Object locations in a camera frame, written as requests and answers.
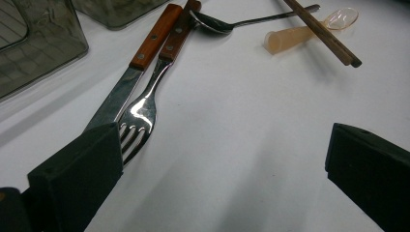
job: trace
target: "plastic spoon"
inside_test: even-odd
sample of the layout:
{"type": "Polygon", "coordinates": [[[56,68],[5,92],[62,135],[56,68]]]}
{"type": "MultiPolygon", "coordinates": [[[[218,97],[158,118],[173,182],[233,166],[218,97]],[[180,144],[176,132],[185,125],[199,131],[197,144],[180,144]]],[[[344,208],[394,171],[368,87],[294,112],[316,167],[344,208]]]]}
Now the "plastic spoon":
{"type": "MultiPolygon", "coordinates": [[[[316,12],[320,9],[320,6],[315,4],[311,5],[305,8],[309,12],[313,13],[316,12]]],[[[267,16],[267,17],[261,17],[261,18],[256,18],[256,19],[250,19],[250,20],[245,20],[245,21],[240,21],[236,23],[226,23],[224,21],[220,21],[214,17],[199,13],[199,12],[193,12],[190,11],[190,15],[197,21],[199,22],[200,25],[203,27],[217,32],[217,33],[222,33],[222,34],[230,34],[232,30],[235,27],[238,26],[244,26],[248,24],[253,24],[257,22],[264,22],[264,21],[270,21],[270,20],[275,20],[275,19],[280,19],[280,18],[286,18],[290,16],[296,15],[294,12],[289,12],[289,13],[284,13],[284,14],[277,14],[277,15],[272,15],[272,16],[267,16]]]]}
{"type": "MultiPolygon", "coordinates": [[[[352,25],[359,17],[353,8],[343,8],[330,14],[322,22],[329,30],[343,30],[352,25]]],[[[307,27],[295,27],[278,32],[269,32],[265,36],[264,47],[272,54],[280,53],[297,44],[308,41],[314,33],[307,27]]]]}

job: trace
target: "wooden knife handle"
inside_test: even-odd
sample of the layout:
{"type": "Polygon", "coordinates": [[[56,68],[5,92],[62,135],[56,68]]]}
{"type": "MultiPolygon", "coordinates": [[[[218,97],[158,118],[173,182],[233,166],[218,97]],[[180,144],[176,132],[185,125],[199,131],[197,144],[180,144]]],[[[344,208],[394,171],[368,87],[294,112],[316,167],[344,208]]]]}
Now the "wooden knife handle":
{"type": "Polygon", "coordinates": [[[160,52],[160,59],[173,62],[185,39],[190,33],[190,29],[195,25],[195,21],[190,16],[190,11],[199,12],[201,10],[201,3],[195,0],[188,0],[177,22],[169,34],[168,39],[162,47],[160,52]]]}
{"type": "Polygon", "coordinates": [[[181,6],[168,4],[141,47],[133,56],[130,67],[142,71],[148,68],[181,12],[181,6]]]}

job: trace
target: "black object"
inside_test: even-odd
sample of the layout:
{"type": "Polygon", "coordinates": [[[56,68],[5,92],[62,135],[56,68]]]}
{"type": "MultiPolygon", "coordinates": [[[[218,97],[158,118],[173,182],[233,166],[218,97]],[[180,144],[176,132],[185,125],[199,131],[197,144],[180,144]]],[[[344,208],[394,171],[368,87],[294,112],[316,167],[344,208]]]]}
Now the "black object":
{"type": "Polygon", "coordinates": [[[369,131],[334,124],[326,171],[383,230],[410,230],[409,152],[369,131]]]}
{"type": "Polygon", "coordinates": [[[0,188],[1,232],[84,231],[123,171],[116,123],[88,130],[28,174],[30,188],[0,188]],[[16,230],[9,218],[30,220],[16,230]]]}

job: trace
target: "rivet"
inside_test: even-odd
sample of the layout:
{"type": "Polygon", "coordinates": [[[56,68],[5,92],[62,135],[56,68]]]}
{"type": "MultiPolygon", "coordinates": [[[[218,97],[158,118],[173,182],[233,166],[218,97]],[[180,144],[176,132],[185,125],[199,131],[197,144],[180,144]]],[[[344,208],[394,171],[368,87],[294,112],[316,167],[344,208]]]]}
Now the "rivet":
{"type": "Polygon", "coordinates": [[[6,198],[6,193],[0,192],[0,201],[4,200],[6,198]]]}

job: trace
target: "clear plastic spoon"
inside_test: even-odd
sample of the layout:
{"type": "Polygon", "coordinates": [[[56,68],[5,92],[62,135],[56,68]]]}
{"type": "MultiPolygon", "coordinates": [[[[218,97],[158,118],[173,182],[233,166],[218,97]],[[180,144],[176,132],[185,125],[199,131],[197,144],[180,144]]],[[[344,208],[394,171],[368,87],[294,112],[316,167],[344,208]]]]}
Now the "clear plastic spoon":
{"type": "MultiPolygon", "coordinates": [[[[352,25],[359,17],[359,12],[353,8],[343,8],[330,14],[322,22],[329,30],[343,30],[352,25]]],[[[314,33],[307,27],[295,27],[281,31],[269,32],[265,36],[264,47],[272,54],[280,53],[297,44],[308,41],[314,33]]]]}

